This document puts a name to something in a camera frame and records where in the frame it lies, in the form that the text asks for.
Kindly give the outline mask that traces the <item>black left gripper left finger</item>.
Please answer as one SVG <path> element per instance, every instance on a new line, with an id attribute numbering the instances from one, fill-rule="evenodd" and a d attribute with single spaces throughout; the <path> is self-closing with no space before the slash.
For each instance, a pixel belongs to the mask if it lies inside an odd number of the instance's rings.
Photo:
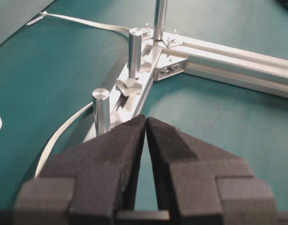
<path id="1" fill-rule="evenodd" d="M 16 225 L 112 225 L 118 209 L 135 205 L 145 137 L 143 115 L 50 157 L 25 182 Z"/>

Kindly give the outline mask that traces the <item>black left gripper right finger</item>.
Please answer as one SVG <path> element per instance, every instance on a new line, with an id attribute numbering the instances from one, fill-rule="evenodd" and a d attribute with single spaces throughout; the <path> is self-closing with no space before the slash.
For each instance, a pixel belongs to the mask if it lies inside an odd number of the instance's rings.
<path id="1" fill-rule="evenodd" d="M 175 225 L 275 225 L 269 185 L 241 157 L 149 117 L 146 133 L 158 207 Z"/>

